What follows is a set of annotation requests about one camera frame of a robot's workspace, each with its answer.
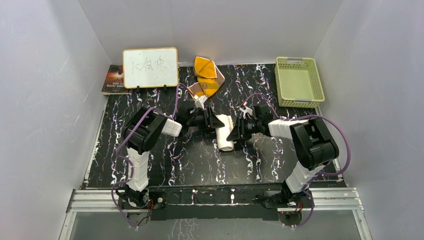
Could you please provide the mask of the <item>white towel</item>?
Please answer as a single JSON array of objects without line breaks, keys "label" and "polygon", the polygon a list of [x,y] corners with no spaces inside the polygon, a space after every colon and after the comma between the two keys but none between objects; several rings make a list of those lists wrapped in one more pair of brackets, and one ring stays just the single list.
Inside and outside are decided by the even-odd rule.
[{"label": "white towel", "polygon": [[230,115],[219,114],[216,116],[222,123],[223,127],[219,127],[215,130],[217,147],[220,151],[229,152],[234,149],[234,142],[228,141],[227,137],[230,135],[234,128],[233,121]]}]

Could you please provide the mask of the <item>yellow brown towel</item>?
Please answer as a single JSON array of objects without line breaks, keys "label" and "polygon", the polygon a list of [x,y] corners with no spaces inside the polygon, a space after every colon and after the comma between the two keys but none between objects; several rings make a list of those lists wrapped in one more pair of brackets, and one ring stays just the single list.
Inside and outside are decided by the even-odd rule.
[{"label": "yellow brown towel", "polygon": [[210,98],[225,82],[225,77],[215,62],[207,58],[197,56],[194,60],[193,70],[197,82],[188,88],[194,100],[200,97]]}]

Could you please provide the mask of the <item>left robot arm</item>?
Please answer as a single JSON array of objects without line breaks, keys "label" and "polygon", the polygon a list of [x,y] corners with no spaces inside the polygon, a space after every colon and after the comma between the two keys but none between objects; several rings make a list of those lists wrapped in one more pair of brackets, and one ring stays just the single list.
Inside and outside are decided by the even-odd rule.
[{"label": "left robot arm", "polygon": [[127,123],[124,130],[124,145],[127,149],[129,181],[126,187],[133,191],[130,202],[137,208],[149,203],[149,194],[143,191],[148,186],[148,161],[150,150],[161,135],[182,137],[189,128],[199,127],[212,132],[225,124],[212,112],[211,108],[189,108],[177,120],[168,118],[153,109],[142,107]]}]

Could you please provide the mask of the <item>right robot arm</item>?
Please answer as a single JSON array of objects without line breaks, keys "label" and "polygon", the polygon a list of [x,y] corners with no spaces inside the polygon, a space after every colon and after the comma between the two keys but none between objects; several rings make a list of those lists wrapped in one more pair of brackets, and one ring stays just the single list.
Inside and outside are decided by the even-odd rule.
[{"label": "right robot arm", "polygon": [[227,141],[249,140],[253,134],[282,138],[293,142],[297,163],[283,182],[282,202],[295,207],[302,199],[307,183],[339,156],[339,147],[322,118],[313,116],[302,120],[283,120],[265,105],[241,107],[242,117],[235,120]]}]

